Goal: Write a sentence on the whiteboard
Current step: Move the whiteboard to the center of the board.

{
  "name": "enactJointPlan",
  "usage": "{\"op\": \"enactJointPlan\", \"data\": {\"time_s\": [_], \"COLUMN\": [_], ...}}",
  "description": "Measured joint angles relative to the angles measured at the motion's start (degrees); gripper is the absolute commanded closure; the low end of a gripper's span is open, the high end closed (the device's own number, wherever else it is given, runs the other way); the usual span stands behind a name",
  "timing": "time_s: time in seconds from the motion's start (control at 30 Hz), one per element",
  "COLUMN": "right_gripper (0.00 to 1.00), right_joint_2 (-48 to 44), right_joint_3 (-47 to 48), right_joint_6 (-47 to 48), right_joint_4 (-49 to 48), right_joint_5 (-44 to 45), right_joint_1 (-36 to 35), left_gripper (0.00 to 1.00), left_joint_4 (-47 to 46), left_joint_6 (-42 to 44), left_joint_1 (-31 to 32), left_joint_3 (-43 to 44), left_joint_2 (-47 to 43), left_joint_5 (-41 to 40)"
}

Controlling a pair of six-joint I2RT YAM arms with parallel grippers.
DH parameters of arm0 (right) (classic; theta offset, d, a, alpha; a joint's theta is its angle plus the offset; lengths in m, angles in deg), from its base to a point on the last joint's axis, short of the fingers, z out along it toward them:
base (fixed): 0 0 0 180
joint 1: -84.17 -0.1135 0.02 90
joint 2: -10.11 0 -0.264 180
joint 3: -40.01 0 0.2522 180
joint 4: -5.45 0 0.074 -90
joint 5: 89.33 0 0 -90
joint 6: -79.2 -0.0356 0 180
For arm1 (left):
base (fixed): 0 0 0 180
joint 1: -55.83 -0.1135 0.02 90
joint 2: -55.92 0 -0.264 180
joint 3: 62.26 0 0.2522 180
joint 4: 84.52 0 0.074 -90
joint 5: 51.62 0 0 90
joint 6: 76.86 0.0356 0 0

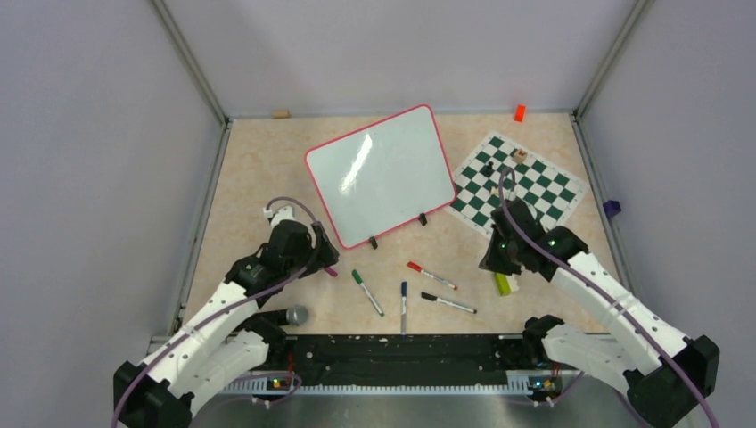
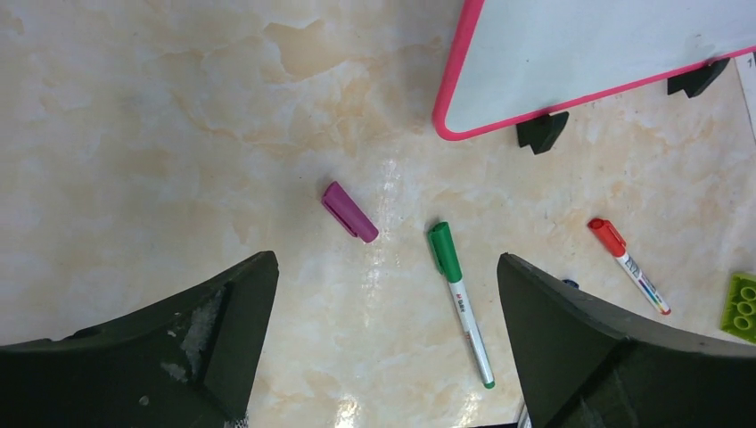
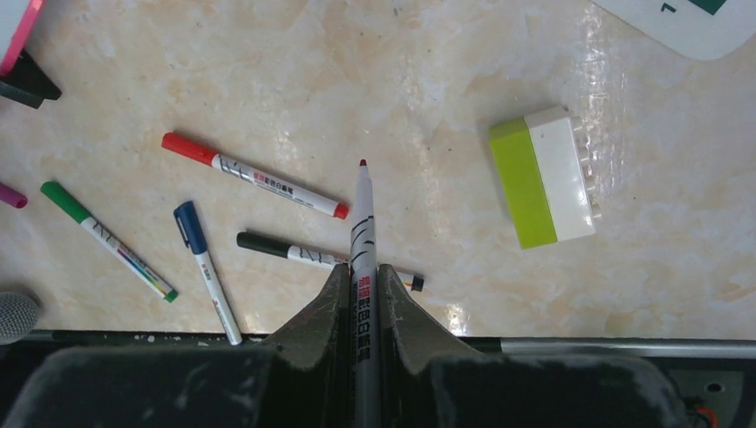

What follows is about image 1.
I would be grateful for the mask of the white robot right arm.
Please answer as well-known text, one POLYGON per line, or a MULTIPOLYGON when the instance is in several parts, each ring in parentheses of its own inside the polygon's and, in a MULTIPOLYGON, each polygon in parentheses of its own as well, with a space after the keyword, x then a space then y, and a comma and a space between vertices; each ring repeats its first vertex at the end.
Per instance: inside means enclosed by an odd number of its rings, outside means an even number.
POLYGON ((567 293, 611 335, 583 333, 556 316, 533 317, 522 354, 534 367, 551 362, 579 369, 610 386, 652 427, 674 427, 700 408, 719 426, 707 402, 715 388, 719 347, 706 335, 681 332, 627 290, 570 229, 546 231, 518 198, 491 213, 493 233, 482 269, 542 276, 567 293))

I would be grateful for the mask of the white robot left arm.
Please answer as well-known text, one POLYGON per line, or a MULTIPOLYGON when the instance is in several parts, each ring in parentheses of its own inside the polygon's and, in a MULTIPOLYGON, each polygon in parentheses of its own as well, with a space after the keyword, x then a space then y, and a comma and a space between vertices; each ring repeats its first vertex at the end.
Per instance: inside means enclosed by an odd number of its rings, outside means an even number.
POLYGON ((278 222, 181 330, 139 363, 126 361, 116 370, 111 426, 187 427, 243 373, 280 366, 282 330, 267 320, 249 321, 287 284, 330 268, 338 257, 321 222, 278 222))

